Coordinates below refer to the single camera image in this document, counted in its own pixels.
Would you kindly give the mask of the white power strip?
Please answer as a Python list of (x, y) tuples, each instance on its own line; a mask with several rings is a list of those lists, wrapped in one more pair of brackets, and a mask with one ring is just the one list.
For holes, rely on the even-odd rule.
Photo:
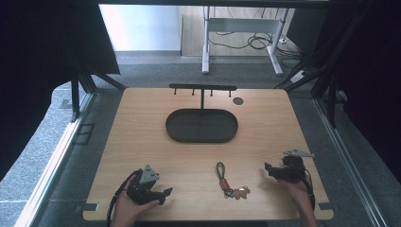
[(304, 70), (301, 70), (301, 71), (299, 71), (298, 73), (296, 73), (291, 79), (290, 79), (290, 81), (292, 82), (292, 83), (295, 83), (295, 82), (297, 82), (297, 81), (299, 81), (300, 79), (302, 79), (304, 76), (306, 76), (307, 75), (307, 72), (306, 71), (304, 71)]

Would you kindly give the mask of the black key rack with tray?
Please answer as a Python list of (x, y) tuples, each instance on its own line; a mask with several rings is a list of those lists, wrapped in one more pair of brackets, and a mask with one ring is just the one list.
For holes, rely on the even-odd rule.
[(190, 89), (192, 94), (200, 90), (198, 109), (178, 109), (166, 119), (168, 136), (181, 143), (226, 143), (235, 138), (238, 121), (234, 114), (222, 109), (204, 107), (205, 91), (236, 91), (236, 86), (170, 83), (169, 87), (177, 94), (178, 89)]

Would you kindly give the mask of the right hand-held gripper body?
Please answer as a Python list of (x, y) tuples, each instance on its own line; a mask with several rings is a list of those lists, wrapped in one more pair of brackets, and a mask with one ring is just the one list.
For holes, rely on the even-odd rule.
[(305, 179), (306, 168), (304, 157), (314, 158), (313, 153), (300, 149), (284, 151), (285, 156), (282, 159), (282, 167), (270, 167), (270, 175), (279, 180), (285, 180), (291, 183), (297, 183)]

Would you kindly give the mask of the person's left hand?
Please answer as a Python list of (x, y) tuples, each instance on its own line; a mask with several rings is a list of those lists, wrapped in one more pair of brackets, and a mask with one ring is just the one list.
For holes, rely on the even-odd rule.
[(119, 195), (116, 197), (116, 202), (114, 204), (113, 208), (113, 214), (112, 214), (112, 219), (114, 215), (118, 216), (136, 216), (137, 219), (140, 218), (142, 214), (147, 212), (148, 210), (158, 206), (160, 202), (158, 200), (156, 201), (150, 201), (146, 204), (136, 204), (131, 200), (131, 198), (127, 195), (127, 188), (129, 186), (129, 183), (131, 180), (129, 180), (123, 187), (122, 191), (119, 193)]

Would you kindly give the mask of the person's right hand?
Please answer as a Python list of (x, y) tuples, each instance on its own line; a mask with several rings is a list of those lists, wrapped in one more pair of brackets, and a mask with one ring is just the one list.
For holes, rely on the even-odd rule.
[(306, 174), (305, 178), (298, 183), (285, 180), (278, 180), (277, 182), (287, 190), (297, 207), (300, 204), (309, 204), (312, 210), (315, 209), (315, 196), (309, 174)]

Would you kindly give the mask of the black metal frame strut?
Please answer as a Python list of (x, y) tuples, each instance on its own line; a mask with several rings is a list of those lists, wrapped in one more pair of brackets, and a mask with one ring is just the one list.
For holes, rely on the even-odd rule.
[[(336, 91), (337, 79), (334, 74), (335, 66), (338, 64), (340, 55), (344, 52), (345, 46), (350, 41), (357, 26), (362, 21), (369, 6), (374, 0), (353, 0), (355, 5), (351, 7), (335, 6), (334, 10), (338, 14), (344, 12), (345, 17), (342, 19), (340, 26), (335, 30), (331, 38), (319, 49), (316, 53), (298, 63), (295, 68), (289, 73), (284, 81), (277, 85), (277, 88), (284, 89), (286, 92), (291, 92), (296, 88), (316, 79), (317, 82), (310, 91), (314, 98), (320, 98), (325, 91), (328, 91), (328, 107), (326, 110), (326, 118), (332, 127), (336, 127), (335, 123), (335, 108), (336, 108)], [(299, 72), (302, 67), (320, 62), (319, 67), (309, 75), (298, 80), (292, 85), (288, 82)]]
[(81, 66), (73, 52), (68, 54), (69, 61), (72, 63), (75, 72), (71, 77), (71, 97), (72, 97), (72, 122), (76, 122), (81, 116), (80, 103), (79, 103), (79, 87), (82, 87), (85, 93), (94, 94), (96, 92), (96, 85), (92, 79), (92, 75), (106, 81), (118, 90), (125, 90), (126, 86), (112, 79), (105, 73), (97, 72), (93, 69), (85, 69)]

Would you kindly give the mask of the keychain with green cord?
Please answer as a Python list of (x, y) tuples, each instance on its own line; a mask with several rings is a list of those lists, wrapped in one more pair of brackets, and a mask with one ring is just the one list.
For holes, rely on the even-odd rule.
[(238, 188), (232, 188), (225, 178), (225, 164), (222, 162), (217, 162), (216, 164), (216, 173), (218, 175), (218, 183), (223, 191), (225, 198), (234, 198), (236, 200), (246, 200), (248, 195), (251, 193), (251, 190), (248, 186), (240, 186)]

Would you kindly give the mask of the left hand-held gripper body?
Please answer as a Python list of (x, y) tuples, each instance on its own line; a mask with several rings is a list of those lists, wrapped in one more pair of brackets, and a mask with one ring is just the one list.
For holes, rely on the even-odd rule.
[(139, 205), (147, 204), (151, 201), (158, 201), (160, 205), (163, 205), (166, 200), (166, 193), (151, 190), (160, 179), (159, 174), (150, 165), (146, 165), (144, 169), (137, 170), (134, 175), (135, 177), (127, 188), (129, 198)]

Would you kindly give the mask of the dark curtain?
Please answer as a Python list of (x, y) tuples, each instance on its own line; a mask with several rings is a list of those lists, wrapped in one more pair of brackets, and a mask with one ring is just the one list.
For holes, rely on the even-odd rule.
[(97, 3), (0, 0), (0, 181), (78, 72), (119, 72)]
[(401, 183), (401, 0), (358, 0), (357, 9), (298, 9), (297, 36), (331, 53), (360, 16), (322, 88), (347, 96), (344, 111)]

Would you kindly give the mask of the white metal desk frame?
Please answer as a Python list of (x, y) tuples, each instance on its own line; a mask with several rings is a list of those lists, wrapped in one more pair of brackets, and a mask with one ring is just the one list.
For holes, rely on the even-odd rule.
[(222, 50), (222, 55), (267, 55), (275, 75), (283, 75), (277, 52), (290, 9), (204, 7), (202, 12), (203, 74), (209, 73), (210, 57)]

